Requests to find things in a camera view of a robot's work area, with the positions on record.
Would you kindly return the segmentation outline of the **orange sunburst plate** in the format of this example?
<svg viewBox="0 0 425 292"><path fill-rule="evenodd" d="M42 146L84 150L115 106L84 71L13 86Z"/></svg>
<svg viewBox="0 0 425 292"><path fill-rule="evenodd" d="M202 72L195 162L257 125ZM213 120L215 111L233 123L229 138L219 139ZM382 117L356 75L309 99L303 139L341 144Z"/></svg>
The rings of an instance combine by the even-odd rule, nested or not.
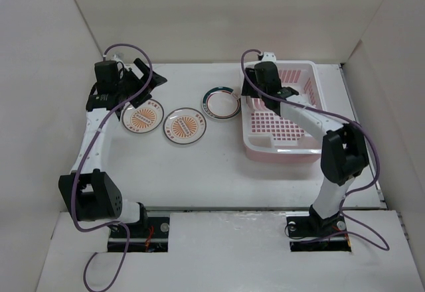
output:
<svg viewBox="0 0 425 292"><path fill-rule="evenodd" d="M172 143L190 145L200 140L207 130L205 116L194 108L177 108L163 121L163 133Z"/></svg>
<svg viewBox="0 0 425 292"><path fill-rule="evenodd" d="M128 103L122 112L121 122L128 131L143 134L157 129L163 118L163 106L150 99L138 107Z"/></svg>

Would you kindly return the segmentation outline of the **white plate teal red rim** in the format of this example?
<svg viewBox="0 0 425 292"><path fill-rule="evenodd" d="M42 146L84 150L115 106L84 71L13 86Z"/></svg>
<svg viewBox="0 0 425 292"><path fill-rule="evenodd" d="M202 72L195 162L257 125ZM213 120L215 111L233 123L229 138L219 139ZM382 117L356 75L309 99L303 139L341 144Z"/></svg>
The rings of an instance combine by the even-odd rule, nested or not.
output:
<svg viewBox="0 0 425 292"><path fill-rule="evenodd" d="M212 119L232 119L241 111L240 93L227 86L217 86L204 94L201 107Z"/></svg>

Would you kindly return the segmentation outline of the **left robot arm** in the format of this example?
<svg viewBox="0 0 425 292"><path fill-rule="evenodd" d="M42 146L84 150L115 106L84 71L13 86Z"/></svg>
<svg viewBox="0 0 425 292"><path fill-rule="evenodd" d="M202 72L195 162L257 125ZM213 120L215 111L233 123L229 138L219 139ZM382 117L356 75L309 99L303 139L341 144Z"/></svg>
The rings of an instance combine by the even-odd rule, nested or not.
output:
<svg viewBox="0 0 425 292"><path fill-rule="evenodd" d="M123 199L107 173L112 132L126 105L145 105L152 90L167 80L139 58L129 66L117 58L103 60L95 63L94 73L82 145L70 172L60 176L58 188L76 224L105 221L112 227L121 222L132 236L140 237L149 226L144 205Z"/></svg>

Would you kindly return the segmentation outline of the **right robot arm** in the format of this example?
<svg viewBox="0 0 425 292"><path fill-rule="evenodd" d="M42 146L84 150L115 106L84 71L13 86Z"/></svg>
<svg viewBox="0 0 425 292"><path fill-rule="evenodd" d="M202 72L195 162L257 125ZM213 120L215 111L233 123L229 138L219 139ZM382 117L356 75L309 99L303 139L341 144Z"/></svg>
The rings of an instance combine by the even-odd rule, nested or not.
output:
<svg viewBox="0 0 425 292"><path fill-rule="evenodd" d="M317 109L297 90L283 86L275 62L243 68L242 95L260 98L267 110L288 119L321 143L323 183L307 216L288 218L297 238L330 235L353 181L369 165L365 138L354 123L340 123Z"/></svg>

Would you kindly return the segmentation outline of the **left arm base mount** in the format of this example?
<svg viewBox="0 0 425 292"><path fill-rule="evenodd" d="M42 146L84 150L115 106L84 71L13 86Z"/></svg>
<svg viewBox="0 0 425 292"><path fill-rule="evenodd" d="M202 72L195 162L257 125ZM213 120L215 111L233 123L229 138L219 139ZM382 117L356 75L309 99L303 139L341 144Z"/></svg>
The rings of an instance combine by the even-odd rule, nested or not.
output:
<svg viewBox="0 0 425 292"><path fill-rule="evenodd" d="M158 212L149 214L147 225L128 224L130 233L128 252L168 252L170 215ZM123 226L111 226L107 243L108 252L124 252L126 230Z"/></svg>

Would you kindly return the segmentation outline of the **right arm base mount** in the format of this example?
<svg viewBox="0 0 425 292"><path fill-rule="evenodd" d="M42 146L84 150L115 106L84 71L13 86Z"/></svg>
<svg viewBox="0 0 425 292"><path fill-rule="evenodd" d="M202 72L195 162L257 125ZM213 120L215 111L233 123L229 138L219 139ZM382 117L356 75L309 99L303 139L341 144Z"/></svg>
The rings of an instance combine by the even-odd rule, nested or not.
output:
<svg viewBox="0 0 425 292"><path fill-rule="evenodd" d="M309 216L286 217L284 231L290 239L291 252L351 252L344 217L337 217L320 230L309 221Z"/></svg>

